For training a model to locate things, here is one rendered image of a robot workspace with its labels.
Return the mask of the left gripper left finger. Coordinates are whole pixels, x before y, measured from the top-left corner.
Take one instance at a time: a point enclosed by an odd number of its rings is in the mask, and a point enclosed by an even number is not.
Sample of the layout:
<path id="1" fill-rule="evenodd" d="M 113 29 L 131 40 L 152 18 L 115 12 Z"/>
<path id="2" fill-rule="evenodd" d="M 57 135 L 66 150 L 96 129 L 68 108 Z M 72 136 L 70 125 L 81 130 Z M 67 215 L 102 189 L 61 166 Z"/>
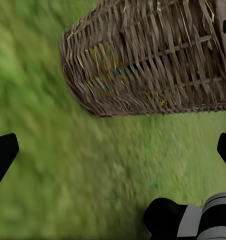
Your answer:
<path id="1" fill-rule="evenodd" d="M 0 136 L 0 182 L 18 152 L 19 145 L 14 133 Z"/>

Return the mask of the wicker basket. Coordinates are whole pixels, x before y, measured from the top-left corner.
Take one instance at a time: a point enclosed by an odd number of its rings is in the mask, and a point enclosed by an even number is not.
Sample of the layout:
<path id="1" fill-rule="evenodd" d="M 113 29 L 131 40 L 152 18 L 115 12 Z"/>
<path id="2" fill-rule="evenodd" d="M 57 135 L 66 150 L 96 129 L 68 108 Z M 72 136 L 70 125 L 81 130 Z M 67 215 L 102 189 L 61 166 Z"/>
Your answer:
<path id="1" fill-rule="evenodd" d="M 58 44 L 68 92 L 102 120 L 226 111 L 222 20 L 219 0 L 101 0 Z"/>

